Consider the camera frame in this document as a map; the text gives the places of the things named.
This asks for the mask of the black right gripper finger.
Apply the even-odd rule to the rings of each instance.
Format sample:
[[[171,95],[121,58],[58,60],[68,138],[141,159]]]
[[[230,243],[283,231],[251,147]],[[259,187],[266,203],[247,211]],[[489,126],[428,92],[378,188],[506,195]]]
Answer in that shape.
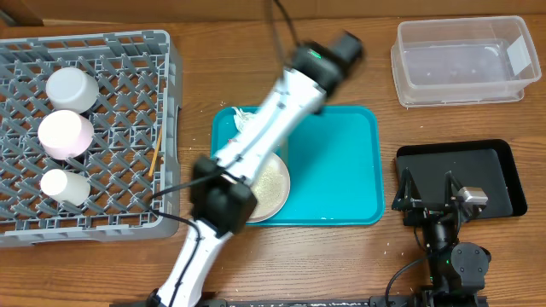
[[[395,211],[413,211],[422,208],[422,197],[408,168],[403,169],[398,191],[392,202]]]
[[[458,192],[461,188],[462,184],[453,175],[452,171],[447,171],[444,174],[444,203],[446,206],[460,206]]]

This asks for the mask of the large white plate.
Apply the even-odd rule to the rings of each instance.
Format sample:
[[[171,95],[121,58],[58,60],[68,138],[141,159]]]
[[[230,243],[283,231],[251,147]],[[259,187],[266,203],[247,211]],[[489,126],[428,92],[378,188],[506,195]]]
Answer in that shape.
[[[259,223],[276,215],[288,200],[290,185],[288,168],[282,159],[273,153],[252,186],[258,203],[247,221]]]

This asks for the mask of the wooden chopstick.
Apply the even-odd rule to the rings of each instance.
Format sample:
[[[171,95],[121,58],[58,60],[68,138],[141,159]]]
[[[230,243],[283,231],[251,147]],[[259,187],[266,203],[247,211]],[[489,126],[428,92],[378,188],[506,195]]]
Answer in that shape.
[[[148,170],[148,176],[149,177],[152,177],[154,175],[154,172],[155,172],[155,168],[156,168],[156,165],[157,165],[157,160],[158,160],[158,156],[159,156],[159,152],[160,152],[160,148],[161,148],[162,136],[163,136],[163,125],[160,127],[160,130],[158,132],[158,138],[157,138],[157,142],[156,142],[156,145],[155,145],[155,148],[154,148],[154,154],[153,154],[153,157],[152,157],[150,168]]]

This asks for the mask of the grey bowl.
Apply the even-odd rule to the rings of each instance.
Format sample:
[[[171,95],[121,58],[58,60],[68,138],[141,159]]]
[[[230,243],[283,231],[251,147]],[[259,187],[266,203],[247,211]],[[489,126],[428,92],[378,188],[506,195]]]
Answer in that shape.
[[[95,104],[99,86],[86,72],[63,67],[46,81],[46,95],[55,110],[84,113]]]

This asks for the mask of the pink bowl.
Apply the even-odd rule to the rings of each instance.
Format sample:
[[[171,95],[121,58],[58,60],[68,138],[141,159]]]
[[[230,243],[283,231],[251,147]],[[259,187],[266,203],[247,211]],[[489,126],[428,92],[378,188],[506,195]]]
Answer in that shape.
[[[47,115],[38,127],[38,140],[53,159],[64,160],[83,154],[93,141],[92,123],[70,110]]]

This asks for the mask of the cream white cup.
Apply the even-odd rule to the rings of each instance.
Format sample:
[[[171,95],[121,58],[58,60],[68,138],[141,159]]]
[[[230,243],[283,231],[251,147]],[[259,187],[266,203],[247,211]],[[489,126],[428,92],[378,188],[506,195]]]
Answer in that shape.
[[[75,206],[82,205],[90,195],[90,184],[85,177],[60,169],[47,171],[40,180],[40,188],[51,199]]]

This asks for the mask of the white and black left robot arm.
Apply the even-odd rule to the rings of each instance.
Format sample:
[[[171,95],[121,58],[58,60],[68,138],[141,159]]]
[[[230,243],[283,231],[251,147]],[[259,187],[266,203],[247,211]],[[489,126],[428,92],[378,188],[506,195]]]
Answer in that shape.
[[[188,225],[186,240],[165,283],[148,296],[147,306],[199,303],[220,250],[255,209],[251,187],[267,160],[304,117],[322,110],[363,54],[362,41],[349,32],[329,46],[302,43],[243,131],[213,157],[199,157],[190,182],[155,193],[160,197],[188,188],[193,208],[189,218],[174,218]]]

